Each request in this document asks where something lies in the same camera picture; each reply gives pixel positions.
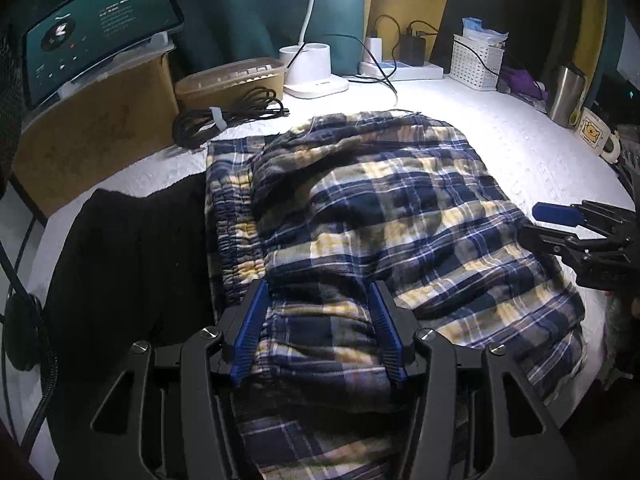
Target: robotic hand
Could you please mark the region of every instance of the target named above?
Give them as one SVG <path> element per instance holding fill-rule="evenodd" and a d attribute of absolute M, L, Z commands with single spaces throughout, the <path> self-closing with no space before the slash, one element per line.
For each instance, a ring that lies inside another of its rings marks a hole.
<path fill-rule="evenodd" d="M 640 190 L 634 182 L 636 193 Z M 631 379 L 640 362 L 640 224 L 636 211 L 584 200 L 570 206 L 537 203 L 536 220 L 569 227 L 584 227 L 604 238 L 580 239 L 571 232 L 525 225 L 518 242 L 532 253 L 560 256 L 576 273 L 577 285 L 615 294 L 607 308 L 609 359 L 600 375 L 604 389 L 617 378 Z"/>
<path fill-rule="evenodd" d="M 262 478 L 245 453 L 230 393 L 249 373 L 268 304 L 266 282 L 254 280 L 239 306 L 182 345 L 134 343 L 56 479 Z M 383 282 L 370 284 L 367 306 L 389 380 L 415 399 L 394 479 L 450 478 L 461 387 L 467 478 L 578 478 L 558 428 L 504 345 L 452 345 L 396 306 Z"/>

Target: plaid flannel fabric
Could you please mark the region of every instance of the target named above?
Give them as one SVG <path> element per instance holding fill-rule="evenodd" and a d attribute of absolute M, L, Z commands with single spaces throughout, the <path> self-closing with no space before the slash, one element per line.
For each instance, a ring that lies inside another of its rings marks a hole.
<path fill-rule="evenodd" d="M 212 142 L 207 185 L 210 271 L 227 304 L 254 278 L 273 300 L 235 399 L 265 478 L 386 476 L 406 399 L 378 358 L 372 280 L 453 343 L 507 345 L 540 396 L 580 365 L 576 289 L 516 243 L 526 217 L 450 124 L 337 114 Z"/>

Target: plastic bag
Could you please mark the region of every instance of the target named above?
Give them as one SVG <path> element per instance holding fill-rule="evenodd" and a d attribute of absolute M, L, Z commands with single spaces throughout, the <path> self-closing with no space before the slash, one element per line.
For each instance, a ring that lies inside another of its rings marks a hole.
<path fill-rule="evenodd" d="M 502 46 L 507 41 L 509 33 L 501 34 L 490 28 L 482 28 L 482 20 L 478 18 L 462 18 L 464 31 L 462 35 L 470 40 L 482 41 L 490 46 Z"/>

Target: black cloth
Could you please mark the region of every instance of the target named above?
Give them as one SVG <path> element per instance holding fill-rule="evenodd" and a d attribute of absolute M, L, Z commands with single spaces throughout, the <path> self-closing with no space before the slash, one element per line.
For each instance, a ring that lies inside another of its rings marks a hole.
<path fill-rule="evenodd" d="M 204 197 L 201 173 L 146 198 L 97 190 L 76 217 L 44 308 L 59 367 L 47 421 L 60 459 L 132 343 L 177 344 L 213 323 Z"/>

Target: plastic container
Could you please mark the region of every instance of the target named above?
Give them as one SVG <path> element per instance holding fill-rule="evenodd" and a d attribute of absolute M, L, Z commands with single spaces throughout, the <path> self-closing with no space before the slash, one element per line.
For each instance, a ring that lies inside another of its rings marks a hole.
<path fill-rule="evenodd" d="M 252 88 L 264 86 L 282 99 L 285 71 L 284 63 L 272 57 L 245 59 L 180 79 L 175 98 L 182 110 L 226 108 Z"/>
<path fill-rule="evenodd" d="M 480 59 L 489 69 L 496 74 L 500 73 L 502 66 L 502 56 L 504 50 L 494 46 L 489 46 L 480 41 L 463 38 L 462 36 L 453 35 L 454 39 L 465 44 L 478 54 Z M 451 54 L 451 72 L 449 77 L 460 81 L 462 84 L 480 91 L 495 90 L 498 84 L 498 76 L 489 72 L 480 60 L 468 48 L 453 43 L 453 53 Z"/>

